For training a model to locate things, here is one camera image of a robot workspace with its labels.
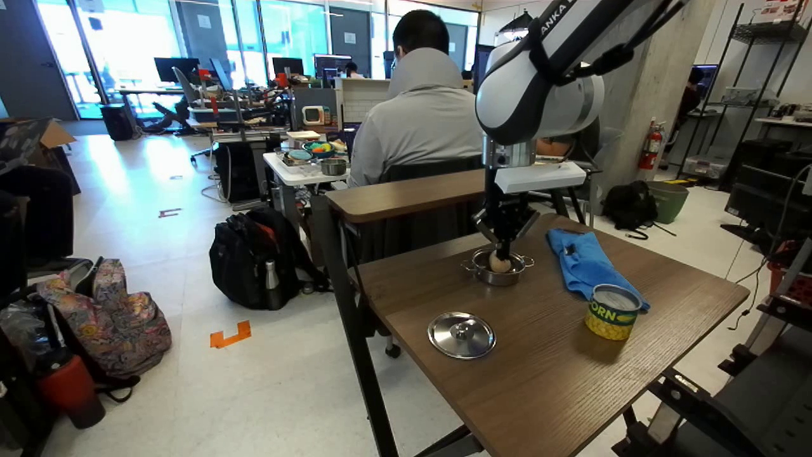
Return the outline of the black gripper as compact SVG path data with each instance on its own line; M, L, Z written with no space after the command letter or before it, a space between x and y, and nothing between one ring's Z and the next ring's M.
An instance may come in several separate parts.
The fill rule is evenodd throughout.
M528 192L488 192L485 205L477 213L481 231L491 239L491 253L499 257L501 242L506 242L506 260L516 257L516 239L523 236L538 213L532 209Z

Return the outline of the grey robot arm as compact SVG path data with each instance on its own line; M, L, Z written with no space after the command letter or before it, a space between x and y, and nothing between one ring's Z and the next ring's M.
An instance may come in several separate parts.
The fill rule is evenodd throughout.
M501 43L476 92L485 133L485 209L477 225L494 257L509 262L528 225L534 190L551 187L534 166L509 166L537 137L570 137L591 126L605 104L605 73L631 63L689 0L551 0L520 39Z

